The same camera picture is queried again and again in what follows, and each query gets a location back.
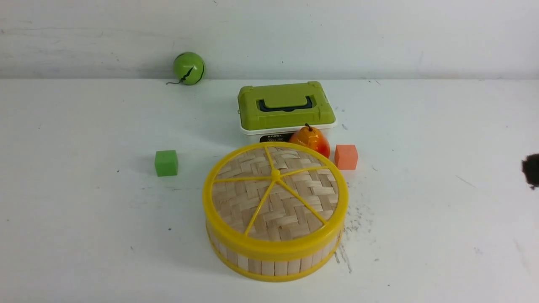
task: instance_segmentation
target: cracked green ball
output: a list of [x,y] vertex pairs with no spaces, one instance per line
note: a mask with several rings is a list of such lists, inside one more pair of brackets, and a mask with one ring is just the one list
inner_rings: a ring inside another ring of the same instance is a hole
[[194,85],[204,77],[204,60],[202,60],[201,56],[193,52],[181,53],[174,60],[172,70],[178,78],[179,83]]

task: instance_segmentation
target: box lid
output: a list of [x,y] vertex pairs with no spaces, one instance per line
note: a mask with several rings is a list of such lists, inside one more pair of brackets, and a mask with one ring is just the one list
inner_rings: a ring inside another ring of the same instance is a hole
[[324,125],[335,115],[319,82],[245,86],[238,94],[241,126],[246,130]]

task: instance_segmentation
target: black crack line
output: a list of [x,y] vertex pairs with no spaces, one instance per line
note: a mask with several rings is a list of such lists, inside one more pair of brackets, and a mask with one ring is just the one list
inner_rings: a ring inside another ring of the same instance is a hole
[[183,77],[178,81],[178,83],[167,82],[167,85],[169,85],[169,84],[180,84],[180,83],[182,83],[183,81],[185,81],[185,80],[187,79],[187,77],[189,77],[189,75],[191,74],[192,71],[193,71],[193,67],[190,68],[190,69],[187,71],[187,74],[185,74],[185,76],[183,76]]

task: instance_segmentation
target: green plastic box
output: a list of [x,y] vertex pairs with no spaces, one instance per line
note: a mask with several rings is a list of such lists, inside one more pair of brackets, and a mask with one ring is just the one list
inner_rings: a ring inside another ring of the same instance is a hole
[[238,94],[240,130],[250,141],[288,141],[305,123],[322,132],[337,125],[319,82],[245,86]]

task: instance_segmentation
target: dark object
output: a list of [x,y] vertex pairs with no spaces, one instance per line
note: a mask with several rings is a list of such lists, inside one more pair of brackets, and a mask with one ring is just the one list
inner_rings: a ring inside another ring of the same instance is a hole
[[539,154],[529,155],[522,161],[522,172],[531,189],[539,187]]

